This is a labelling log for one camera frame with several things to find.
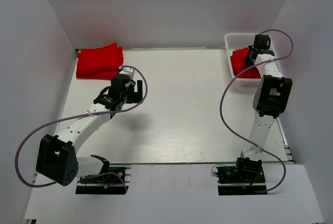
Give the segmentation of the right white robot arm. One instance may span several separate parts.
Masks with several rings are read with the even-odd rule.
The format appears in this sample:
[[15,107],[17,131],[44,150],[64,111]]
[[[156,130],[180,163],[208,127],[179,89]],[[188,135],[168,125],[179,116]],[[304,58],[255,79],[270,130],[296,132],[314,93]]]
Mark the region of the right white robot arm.
[[245,58],[246,65],[257,65],[261,76],[253,99],[254,122],[249,137],[257,146],[251,145],[241,153],[241,157],[255,162],[262,159],[261,149],[265,146],[272,125],[285,111],[292,87],[292,79],[284,77],[279,71],[270,45],[268,35],[257,34]]

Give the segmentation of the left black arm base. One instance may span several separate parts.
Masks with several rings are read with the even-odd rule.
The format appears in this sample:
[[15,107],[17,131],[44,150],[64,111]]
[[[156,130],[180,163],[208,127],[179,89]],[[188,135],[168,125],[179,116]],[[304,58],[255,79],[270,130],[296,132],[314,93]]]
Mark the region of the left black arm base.
[[130,186],[131,165],[110,166],[106,172],[116,175],[103,175],[88,179],[81,177],[76,184],[76,195],[126,195]]

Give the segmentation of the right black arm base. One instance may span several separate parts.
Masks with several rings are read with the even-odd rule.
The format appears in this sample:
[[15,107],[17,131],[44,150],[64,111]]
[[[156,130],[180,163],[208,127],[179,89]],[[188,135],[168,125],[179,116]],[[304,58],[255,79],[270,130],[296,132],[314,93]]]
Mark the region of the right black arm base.
[[238,158],[235,166],[218,164],[211,168],[217,178],[219,196],[266,195],[262,161]]

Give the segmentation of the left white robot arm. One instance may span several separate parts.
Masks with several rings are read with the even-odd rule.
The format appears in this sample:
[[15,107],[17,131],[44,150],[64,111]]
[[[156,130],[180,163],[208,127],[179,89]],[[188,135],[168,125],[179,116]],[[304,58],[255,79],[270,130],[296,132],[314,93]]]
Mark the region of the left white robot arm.
[[67,186],[75,178],[95,178],[99,182],[110,176],[109,161],[98,155],[78,157],[83,143],[122,110],[124,104],[139,104],[143,99],[143,82],[118,74],[94,99],[86,116],[54,136],[45,135],[39,147],[36,171]]

